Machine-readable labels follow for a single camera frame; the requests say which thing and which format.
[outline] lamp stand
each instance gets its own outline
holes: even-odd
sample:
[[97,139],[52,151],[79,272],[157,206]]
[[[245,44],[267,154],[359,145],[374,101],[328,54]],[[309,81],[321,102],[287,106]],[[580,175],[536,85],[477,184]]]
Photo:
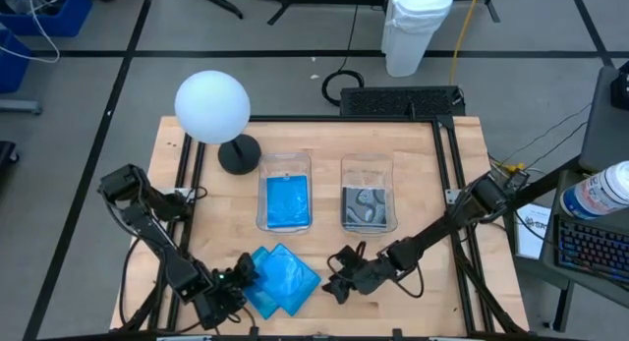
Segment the lamp stand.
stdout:
[[257,168],[262,152],[256,139],[238,135],[218,148],[218,162],[226,172],[243,175]]

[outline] wooden table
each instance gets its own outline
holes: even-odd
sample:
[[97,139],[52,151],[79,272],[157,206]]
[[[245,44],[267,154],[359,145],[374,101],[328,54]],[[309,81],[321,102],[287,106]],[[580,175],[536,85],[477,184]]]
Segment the wooden table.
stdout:
[[[455,118],[456,134],[468,182],[489,169],[481,125],[478,118]],[[200,184],[207,188],[208,198],[198,201],[190,251],[209,268],[233,266],[243,252],[252,253],[260,246],[272,250],[283,243],[303,259],[326,281],[330,271],[326,259],[343,246],[356,247],[361,240],[344,233],[339,222],[340,166],[347,153],[385,153],[393,159],[395,210],[398,228],[380,238],[368,239],[366,258],[395,239],[413,236],[443,214],[442,188],[435,157],[431,126],[421,123],[250,123],[245,133],[254,136],[263,153],[305,152],[313,166],[314,222],[304,235],[273,235],[256,226],[257,170],[244,176],[232,176],[221,169],[216,153],[218,146],[208,145],[203,161]],[[448,158],[451,185],[454,170],[447,136],[441,134]],[[173,117],[161,120],[148,177],[157,188],[170,188],[175,182],[184,132]],[[194,153],[188,166],[192,176]],[[504,309],[523,328],[528,329],[522,296],[513,260],[504,232],[494,226],[479,226],[477,237],[485,268],[488,288]],[[158,260],[144,244],[131,257],[125,292],[125,314],[135,311],[153,287]],[[361,296],[352,292],[345,305],[317,288],[299,312],[290,317],[278,310],[263,320],[255,308],[260,334],[272,335],[391,335],[401,328],[404,335],[465,334],[461,313],[455,263],[450,240],[443,239],[426,251],[421,260],[426,291],[419,299],[406,296],[390,282],[377,291]],[[404,285],[419,290],[419,279],[410,275]],[[481,312],[474,288],[470,284],[476,326],[482,329]],[[165,299],[169,302],[170,293]],[[165,321],[164,303],[162,321]],[[243,322],[226,321],[222,334],[247,334],[250,323],[241,312]],[[192,304],[179,313],[178,328],[197,322]],[[112,327],[120,325],[117,311]],[[198,327],[194,332],[203,330]]]

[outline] yellow cable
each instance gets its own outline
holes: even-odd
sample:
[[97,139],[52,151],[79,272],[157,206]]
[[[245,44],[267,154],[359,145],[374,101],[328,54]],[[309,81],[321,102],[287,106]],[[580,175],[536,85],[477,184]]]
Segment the yellow cable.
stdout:
[[465,33],[468,30],[468,24],[472,19],[472,14],[474,14],[474,6],[476,6],[477,0],[472,0],[472,5],[470,6],[470,10],[468,11],[467,17],[465,17],[465,22],[463,22],[463,28],[461,28],[461,33],[459,34],[459,39],[456,41],[456,48],[454,48],[454,56],[452,56],[452,67],[450,68],[450,85],[454,83],[454,74],[456,73],[456,57],[459,55],[459,49],[461,48],[461,44],[463,43],[463,38],[465,37]]
[[504,168],[507,172],[513,174],[518,170],[524,170],[526,168],[526,166],[524,165],[524,163],[520,162],[518,164],[504,164],[504,163],[500,163],[497,160],[494,159],[490,159],[489,160],[493,165],[495,165],[498,168]]

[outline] white paper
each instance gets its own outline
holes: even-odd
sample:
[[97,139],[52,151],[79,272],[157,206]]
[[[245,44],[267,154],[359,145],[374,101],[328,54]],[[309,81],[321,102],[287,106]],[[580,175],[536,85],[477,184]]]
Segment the white paper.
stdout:
[[[540,237],[545,237],[548,219],[550,219],[550,208],[529,203],[520,209],[518,214],[524,223],[536,232]],[[543,241],[533,235],[527,227],[515,217],[516,220],[516,256],[538,259],[542,252]]]

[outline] black keyboard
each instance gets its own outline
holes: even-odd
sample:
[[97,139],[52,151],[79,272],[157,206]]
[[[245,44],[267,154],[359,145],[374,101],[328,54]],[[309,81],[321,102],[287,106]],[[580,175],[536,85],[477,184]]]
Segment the black keyboard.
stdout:
[[554,217],[555,264],[629,284],[629,235]]

